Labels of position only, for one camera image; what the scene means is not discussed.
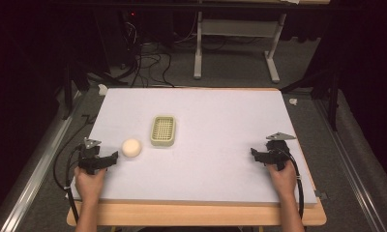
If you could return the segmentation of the person's right hand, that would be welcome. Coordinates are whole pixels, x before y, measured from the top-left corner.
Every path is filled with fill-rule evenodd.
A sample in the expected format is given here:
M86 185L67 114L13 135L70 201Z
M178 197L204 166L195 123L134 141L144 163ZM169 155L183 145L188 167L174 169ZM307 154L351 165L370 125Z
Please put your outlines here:
M283 170L278 170L274 164L268 164L267 169L280 200L295 200L296 172L292 162L288 160Z

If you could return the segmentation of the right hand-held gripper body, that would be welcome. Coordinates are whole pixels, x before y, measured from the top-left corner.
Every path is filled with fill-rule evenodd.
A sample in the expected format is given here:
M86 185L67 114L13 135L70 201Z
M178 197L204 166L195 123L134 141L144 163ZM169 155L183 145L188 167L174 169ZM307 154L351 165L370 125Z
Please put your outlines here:
M293 160L286 140L295 139L295 136L283 132L276 132L268 135L267 139L266 148L269 155L273 158L273 163L277 166L277 169L281 171L285 168L285 163L288 160Z

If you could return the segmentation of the silver metal floor rail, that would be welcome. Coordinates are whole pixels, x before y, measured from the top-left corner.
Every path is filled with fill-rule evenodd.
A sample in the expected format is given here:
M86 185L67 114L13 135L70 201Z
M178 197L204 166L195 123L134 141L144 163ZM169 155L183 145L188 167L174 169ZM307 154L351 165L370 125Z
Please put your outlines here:
M337 147L340 160L342 162L342 169L346 176L350 187L355 195L355 198L370 226L372 232L387 232L386 226L380 217L379 212L375 208L372 197L360 178L352 160L345 149L339 134L332 128L328 122L328 114L325 105L322 101L314 101L314 106L318 111L320 117L324 121L327 131Z
M16 232L23 222L73 120L73 114L76 112L82 100L83 95L79 91L76 91L74 93L72 111L68 113L67 118L64 119L62 111L58 111L57 118L51 123L50 128L45 133L45 137L40 142L39 148L35 151L35 155L39 155L39 159L35 162L35 166L31 168L31 174L24 182L24 187L6 217L0 232Z

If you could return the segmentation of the pale green soap dish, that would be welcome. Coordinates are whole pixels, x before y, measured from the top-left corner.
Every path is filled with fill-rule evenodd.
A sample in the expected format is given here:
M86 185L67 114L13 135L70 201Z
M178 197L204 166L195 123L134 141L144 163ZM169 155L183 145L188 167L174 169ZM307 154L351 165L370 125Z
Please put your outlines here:
M156 116L153 120L150 140L153 146L170 147L174 144L176 120L173 116Z

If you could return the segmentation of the white metal desk frame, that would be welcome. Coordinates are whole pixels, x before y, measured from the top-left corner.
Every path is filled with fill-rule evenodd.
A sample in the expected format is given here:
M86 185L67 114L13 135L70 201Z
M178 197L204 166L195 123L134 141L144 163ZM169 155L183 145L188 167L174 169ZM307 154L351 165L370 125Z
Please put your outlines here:
M286 20L286 14L281 14L277 21L248 21L233 19L207 19L202 12L196 14L196 48L194 55L193 78L200 79L202 75L202 37L254 37L271 38L269 50L263 52L265 62L273 83L279 83L280 77L274 62L274 54Z

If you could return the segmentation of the person's left hand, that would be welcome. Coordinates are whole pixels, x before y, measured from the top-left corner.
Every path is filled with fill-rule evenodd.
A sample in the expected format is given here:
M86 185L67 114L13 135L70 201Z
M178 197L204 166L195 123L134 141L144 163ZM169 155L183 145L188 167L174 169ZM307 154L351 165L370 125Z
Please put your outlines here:
M95 175L89 175L79 167L74 170L75 187L84 203L97 204L99 202L105 173L105 169L99 170Z

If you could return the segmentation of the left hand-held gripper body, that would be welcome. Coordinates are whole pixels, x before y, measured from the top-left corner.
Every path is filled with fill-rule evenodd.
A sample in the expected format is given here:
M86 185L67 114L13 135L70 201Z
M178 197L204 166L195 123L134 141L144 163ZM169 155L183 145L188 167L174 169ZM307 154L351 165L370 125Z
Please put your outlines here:
M85 137L79 146L78 166L87 174L94 175L97 167L94 167L99 157L101 141Z

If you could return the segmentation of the round cream soap bar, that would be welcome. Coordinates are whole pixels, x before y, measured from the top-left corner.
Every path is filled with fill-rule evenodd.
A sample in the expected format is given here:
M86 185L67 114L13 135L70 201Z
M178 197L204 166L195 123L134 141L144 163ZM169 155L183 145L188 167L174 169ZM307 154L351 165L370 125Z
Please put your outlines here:
M137 157L142 150L142 145L139 140L130 138L123 142L122 153L127 158Z

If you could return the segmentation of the black metal stand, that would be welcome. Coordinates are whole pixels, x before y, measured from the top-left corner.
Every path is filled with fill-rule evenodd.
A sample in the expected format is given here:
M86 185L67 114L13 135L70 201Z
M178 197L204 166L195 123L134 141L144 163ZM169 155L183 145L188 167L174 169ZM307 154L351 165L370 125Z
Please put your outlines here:
M110 76L106 72L99 72L96 69L76 60L68 61L64 68L63 89L64 89L64 114L63 120L67 120L74 112L73 85L82 93L90 88L88 74L92 73L109 84L127 86L127 82L122 82Z
M283 94L290 93L297 88L304 88L307 84L313 86L311 97L313 100L328 99L327 120L333 131L337 130L336 114L339 94L339 70L321 70L317 73L305 76L281 89Z

